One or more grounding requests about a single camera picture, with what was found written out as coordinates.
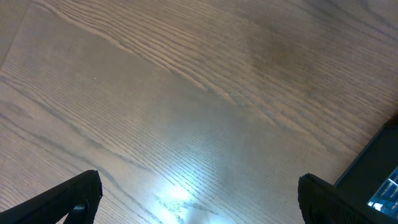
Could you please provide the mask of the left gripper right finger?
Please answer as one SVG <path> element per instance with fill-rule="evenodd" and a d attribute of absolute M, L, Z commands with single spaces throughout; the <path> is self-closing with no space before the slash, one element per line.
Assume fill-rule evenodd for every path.
<path fill-rule="evenodd" d="M 395 218 L 355 202 L 313 174 L 299 178 L 298 204 L 306 224 L 397 224 Z"/>

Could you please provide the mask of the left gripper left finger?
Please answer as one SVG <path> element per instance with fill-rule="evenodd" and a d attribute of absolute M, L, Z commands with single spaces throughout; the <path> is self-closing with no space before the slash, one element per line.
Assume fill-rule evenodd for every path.
<path fill-rule="evenodd" d="M 100 175 L 87 170 L 15 207 L 1 212 L 1 223 L 93 224 L 103 196 Z"/>

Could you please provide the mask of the black gift box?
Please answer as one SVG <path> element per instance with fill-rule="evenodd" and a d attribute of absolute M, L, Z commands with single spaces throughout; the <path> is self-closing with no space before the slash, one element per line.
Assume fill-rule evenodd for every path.
<path fill-rule="evenodd" d="M 358 154 L 335 187 L 368 205 L 389 175 L 397 169 L 397 116 L 387 121 Z"/>

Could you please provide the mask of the clear blue precision screwdriver case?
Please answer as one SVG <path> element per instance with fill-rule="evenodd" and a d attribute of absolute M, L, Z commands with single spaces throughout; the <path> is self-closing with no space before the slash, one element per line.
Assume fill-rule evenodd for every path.
<path fill-rule="evenodd" d="M 397 169 L 395 169 L 371 197 L 368 206 L 397 219 L 397 199 Z"/>

